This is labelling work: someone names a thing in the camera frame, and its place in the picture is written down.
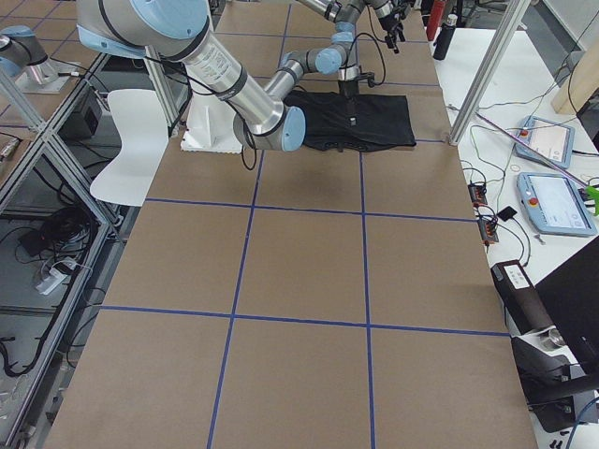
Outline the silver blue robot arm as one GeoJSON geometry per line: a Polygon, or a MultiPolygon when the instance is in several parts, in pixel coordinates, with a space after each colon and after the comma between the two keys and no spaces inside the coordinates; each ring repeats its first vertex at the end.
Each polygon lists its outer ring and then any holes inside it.
{"type": "Polygon", "coordinates": [[[308,1],[337,30],[324,49],[298,51],[261,87],[217,39],[204,1],[79,1],[80,42],[91,50],[141,59],[153,47],[181,63],[187,77],[235,111],[239,142],[256,150],[293,152],[303,143],[304,112],[284,99],[307,73],[330,74],[356,59],[354,26],[364,1],[308,1]]]}
{"type": "Polygon", "coordinates": [[[397,42],[405,41],[402,21],[409,14],[410,1],[351,0],[342,4],[340,1],[299,0],[299,3],[335,24],[356,24],[362,12],[371,8],[382,29],[387,33],[385,43],[389,49],[398,53],[397,42]]]}

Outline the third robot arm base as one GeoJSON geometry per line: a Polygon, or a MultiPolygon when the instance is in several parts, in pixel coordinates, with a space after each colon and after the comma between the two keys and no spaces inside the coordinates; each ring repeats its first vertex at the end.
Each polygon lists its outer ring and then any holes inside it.
{"type": "Polygon", "coordinates": [[[53,61],[25,25],[1,30],[1,70],[25,94],[58,94],[68,80],[81,75],[74,65],[53,61]]]}

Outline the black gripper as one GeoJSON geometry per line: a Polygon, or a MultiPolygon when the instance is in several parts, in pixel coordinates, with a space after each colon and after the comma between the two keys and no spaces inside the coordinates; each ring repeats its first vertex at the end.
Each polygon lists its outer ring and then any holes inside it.
{"type": "Polygon", "coordinates": [[[394,52],[398,52],[398,43],[405,41],[400,16],[397,13],[389,14],[379,18],[378,21],[383,30],[387,33],[384,38],[387,47],[394,52]]]}
{"type": "Polygon", "coordinates": [[[349,124],[357,124],[356,98],[359,96],[359,83],[366,80],[369,87],[374,86],[374,73],[361,69],[340,69],[338,73],[339,93],[344,97],[349,124]]]}

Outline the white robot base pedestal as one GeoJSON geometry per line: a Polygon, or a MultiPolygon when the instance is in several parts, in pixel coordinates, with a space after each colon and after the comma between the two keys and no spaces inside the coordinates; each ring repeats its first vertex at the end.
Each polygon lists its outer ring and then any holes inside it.
{"type": "Polygon", "coordinates": [[[241,153],[233,122],[235,111],[214,95],[193,94],[181,148],[185,152],[241,153]]]}

